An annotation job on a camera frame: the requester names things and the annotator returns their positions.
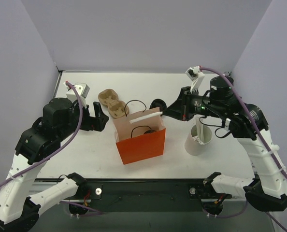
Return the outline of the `single white straw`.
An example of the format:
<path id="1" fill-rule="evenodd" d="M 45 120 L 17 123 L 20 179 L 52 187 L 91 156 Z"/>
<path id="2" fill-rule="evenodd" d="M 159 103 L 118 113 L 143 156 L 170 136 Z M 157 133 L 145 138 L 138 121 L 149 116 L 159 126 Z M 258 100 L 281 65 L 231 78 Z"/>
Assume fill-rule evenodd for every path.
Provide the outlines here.
<path id="1" fill-rule="evenodd" d="M 141 117 L 132 119 L 132 120 L 130 120 L 129 122 L 130 122 L 130 124 L 133 124 L 133 123 L 136 123 L 136 122 L 139 122 L 139 121 L 148 119 L 148 118 L 152 118 L 152 117 L 155 117 L 155 116 L 161 116 L 162 114 L 163 114 L 163 112 L 150 113 L 150 114 L 148 114 L 148 115 L 145 115 L 145 116 L 141 116 Z"/>

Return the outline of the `orange paper bag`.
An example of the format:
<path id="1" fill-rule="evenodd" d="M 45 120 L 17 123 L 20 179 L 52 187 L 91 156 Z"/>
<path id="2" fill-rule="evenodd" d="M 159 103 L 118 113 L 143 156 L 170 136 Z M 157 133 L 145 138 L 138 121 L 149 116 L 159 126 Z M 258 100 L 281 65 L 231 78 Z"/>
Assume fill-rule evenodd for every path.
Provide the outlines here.
<path id="1" fill-rule="evenodd" d="M 144 109 L 113 120 L 115 143 L 124 165 L 163 155 L 166 127 L 161 116 L 148 118 L 133 124 L 130 120 L 160 112 L 159 108 Z M 144 134 L 147 130 L 156 130 Z"/>

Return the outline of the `black cup lid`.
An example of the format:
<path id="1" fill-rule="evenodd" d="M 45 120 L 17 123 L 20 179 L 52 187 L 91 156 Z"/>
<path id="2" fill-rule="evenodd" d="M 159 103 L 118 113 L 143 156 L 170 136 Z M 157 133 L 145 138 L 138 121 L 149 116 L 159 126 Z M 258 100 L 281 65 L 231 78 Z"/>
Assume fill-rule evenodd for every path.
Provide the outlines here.
<path id="1" fill-rule="evenodd" d="M 154 132 L 156 132 L 156 130 L 147 130 L 147 131 L 144 132 L 144 134 L 151 134 L 151 133 L 154 133 Z"/>

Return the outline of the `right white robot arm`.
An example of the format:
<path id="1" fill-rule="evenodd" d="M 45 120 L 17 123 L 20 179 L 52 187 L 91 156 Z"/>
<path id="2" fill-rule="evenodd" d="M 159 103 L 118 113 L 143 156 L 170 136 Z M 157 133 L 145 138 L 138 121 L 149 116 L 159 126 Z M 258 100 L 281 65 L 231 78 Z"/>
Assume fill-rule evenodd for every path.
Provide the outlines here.
<path id="1" fill-rule="evenodd" d="M 261 212 L 281 212 L 287 208 L 287 176 L 272 142 L 268 122 L 259 107 L 244 103 L 232 90 L 233 79 L 225 81 L 217 76 L 210 81 L 210 89 L 200 96 L 191 87 L 183 87 L 177 100 L 164 115 L 180 121 L 189 121 L 195 115 L 215 117 L 221 128 L 237 139 L 245 149 L 254 171 L 253 178 L 238 178 L 214 172 L 203 181 L 208 197 L 227 194 L 246 198 Z"/>

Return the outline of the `stack of black lids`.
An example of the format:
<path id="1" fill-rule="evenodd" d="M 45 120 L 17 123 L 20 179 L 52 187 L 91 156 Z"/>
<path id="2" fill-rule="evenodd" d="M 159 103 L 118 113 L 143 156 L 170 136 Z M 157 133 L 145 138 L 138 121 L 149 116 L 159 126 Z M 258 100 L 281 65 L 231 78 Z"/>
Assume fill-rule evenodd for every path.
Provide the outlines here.
<path id="1" fill-rule="evenodd" d="M 154 99 L 151 102 L 149 109 L 153 109 L 153 108 L 159 108 L 159 110 L 163 112 L 167 109 L 167 105 L 166 105 L 166 102 L 162 99 Z"/>

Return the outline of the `white wrapped straws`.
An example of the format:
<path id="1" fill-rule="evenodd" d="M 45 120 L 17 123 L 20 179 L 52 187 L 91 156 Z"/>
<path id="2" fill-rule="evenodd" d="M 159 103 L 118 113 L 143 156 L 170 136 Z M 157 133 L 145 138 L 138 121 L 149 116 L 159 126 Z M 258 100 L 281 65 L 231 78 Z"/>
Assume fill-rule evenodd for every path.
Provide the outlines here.
<path id="1" fill-rule="evenodd" d="M 197 131 L 197 135 L 195 135 L 195 140 L 200 145 L 204 145 L 203 124 L 201 123 L 200 116 L 195 117 L 195 122 L 196 122 L 196 131 Z"/>

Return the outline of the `white straw holder cup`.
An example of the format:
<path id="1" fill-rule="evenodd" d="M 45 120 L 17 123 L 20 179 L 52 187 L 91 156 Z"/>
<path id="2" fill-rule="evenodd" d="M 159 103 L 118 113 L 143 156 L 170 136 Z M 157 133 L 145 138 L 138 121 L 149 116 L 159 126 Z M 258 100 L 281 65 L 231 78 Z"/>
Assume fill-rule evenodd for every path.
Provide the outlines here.
<path id="1" fill-rule="evenodd" d="M 197 126 L 193 126 L 185 141 L 185 150 L 192 156 L 203 154 L 209 147 L 212 140 L 212 131 L 208 126 L 203 125 L 203 141 L 199 139 Z"/>

